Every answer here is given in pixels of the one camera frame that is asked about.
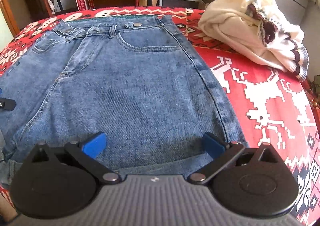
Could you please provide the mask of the blue denim shorts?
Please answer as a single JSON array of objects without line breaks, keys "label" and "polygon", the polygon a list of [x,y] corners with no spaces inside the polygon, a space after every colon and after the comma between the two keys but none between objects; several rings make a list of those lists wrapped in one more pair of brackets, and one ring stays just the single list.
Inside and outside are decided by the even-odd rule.
[{"label": "blue denim shorts", "polygon": [[98,162],[121,174],[190,175],[202,136],[245,142],[219,81],[168,15],[61,21],[1,76],[1,184],[39,141],[107,136]]}]

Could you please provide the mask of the red patterned tablecloth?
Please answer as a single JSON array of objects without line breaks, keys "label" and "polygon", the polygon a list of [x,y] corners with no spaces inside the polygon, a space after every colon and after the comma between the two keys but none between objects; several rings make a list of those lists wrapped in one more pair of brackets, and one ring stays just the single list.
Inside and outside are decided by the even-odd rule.
[{"label": "red patterned tablecloth", "polygon": [[257,65],[227,45],[206,36],[198,27],[201,10],[169,7],[112,7],[77,11],[28,22],[7,45],[1,46],[4,72],[58,21],[110,16],[170,15],[212,69],[227,93],[251,147],[271,143],[296,177],[298,199],[293,216],[303,225],[319,219],[319,108],[307,83],[289,73]]}]

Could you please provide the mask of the red sign board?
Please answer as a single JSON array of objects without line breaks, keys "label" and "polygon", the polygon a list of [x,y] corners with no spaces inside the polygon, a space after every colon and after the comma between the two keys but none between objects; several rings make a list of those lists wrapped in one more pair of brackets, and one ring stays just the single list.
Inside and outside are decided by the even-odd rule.
[{"label": "red sign board", "polygon": [[75,0],[75,1],[76,1],[76,6],[78,8],[78,11],[85,11],[88,9],[86,0]]}]

